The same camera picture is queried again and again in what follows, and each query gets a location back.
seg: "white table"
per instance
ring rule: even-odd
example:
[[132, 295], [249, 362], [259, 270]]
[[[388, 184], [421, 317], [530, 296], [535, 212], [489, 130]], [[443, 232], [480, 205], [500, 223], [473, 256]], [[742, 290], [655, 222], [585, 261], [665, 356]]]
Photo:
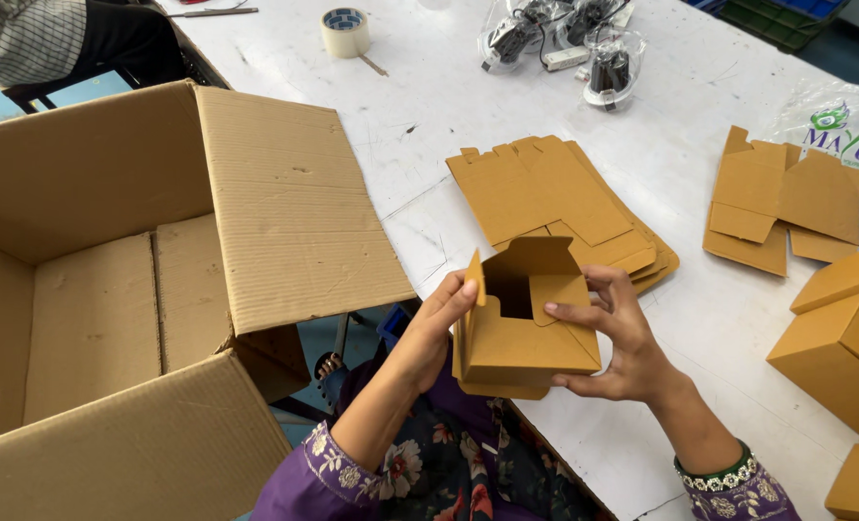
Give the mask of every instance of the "white table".
[[[238, 0], [159, 2], [174, 13]], [[176, 24], [236, 90], [339, 111], [377, 215], [423, 297], [485, 243], [444, 160], [530, 135], [575, 140], [680, 256], [681, 268], [641, 297], [667, 355], [802, 518], [829, 520], [822, 503], [856, 435], [764, 361], [817, 264], [791, 259], [783, 279], [701, 249], [729, 125], [757, 137], [798, 78], [829, 76], [678, 1], [634, 4], [629, 28], [650, 44], [638, 98], [619, 115], [578, 111], [574, 70], [550, 74], [532, 56], [509, 76], [483, 73], [476, 39], [489, 0], [356, 0], [370, 18], [368, 57], [388, 76], [324, 51], [317, 21], [341, 6], [332, 1], [249, 0], [259, 13]], [[600, 342], [605, 364], [610, 346]], [[645, 406], [563, 389], [517, 404], [620, 520], [690, 517], [673, 451]]]

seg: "embroidered sleeve cuff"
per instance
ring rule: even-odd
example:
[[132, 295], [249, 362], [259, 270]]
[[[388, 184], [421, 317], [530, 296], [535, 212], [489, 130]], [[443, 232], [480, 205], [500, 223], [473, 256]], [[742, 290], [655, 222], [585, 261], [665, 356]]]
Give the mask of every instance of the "embroidered sleeve cuff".
[[690, 474], [683, 470], [680, 461], [675, 457], [674, 468], [677, 469], [677, 473], [680, 479], [683, 480], [683, 484], [689, 489], [699, 492], [721, 492], [730, 491], [752, 479], [757, 474], [757, 458], [743, 441], [739, 439], [737, 442], [741, 444], [741, 448], [744, 450], [741, 459], [731, 468], [715, 474], [706, 476]]
[[307, 466], [320, 481], [346, 503], [356, 506], [373, 506], [377, 503], [379, 478], [357, 466], [347, 456], [321, 422], [303, 442]]

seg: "masking tape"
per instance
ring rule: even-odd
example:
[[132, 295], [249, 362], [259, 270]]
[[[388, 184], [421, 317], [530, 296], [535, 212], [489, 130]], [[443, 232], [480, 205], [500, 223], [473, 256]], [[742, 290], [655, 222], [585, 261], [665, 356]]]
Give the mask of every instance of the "masking tape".
[[361, 9], [340, 7], [320, 18], [327, 52], [335, 57], [358, 57], [368, 52], [368, 18]]

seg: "person's right hand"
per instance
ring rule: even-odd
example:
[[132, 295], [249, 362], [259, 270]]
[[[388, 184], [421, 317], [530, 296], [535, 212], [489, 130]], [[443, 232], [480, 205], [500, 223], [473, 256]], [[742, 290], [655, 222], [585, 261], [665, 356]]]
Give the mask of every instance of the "person's right hand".
[[599, 295], [591, 300], [592, 305], [547, 302], [545, 312], [604, 333], [613, 341], [613, 359], [599, 376], [555, 374], [552, 382], [579, 396], [633, 399], [649, 405], [682, 388], [689, 378], [658, 347], [628, 274], [619, 268], [592, 264], [580, 270], [589, 290]]

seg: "green crate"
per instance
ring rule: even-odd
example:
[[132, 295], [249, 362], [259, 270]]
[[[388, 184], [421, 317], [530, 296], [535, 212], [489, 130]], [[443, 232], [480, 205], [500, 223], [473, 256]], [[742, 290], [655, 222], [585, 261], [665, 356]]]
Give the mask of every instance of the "green crate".
[[782, 51], [793, 52], [803, 48], [834, 21], [848, 2], [850, 0], [827, 18], [816, 20], [769, 0], [728, 0], [719, 17], [773, 43]]

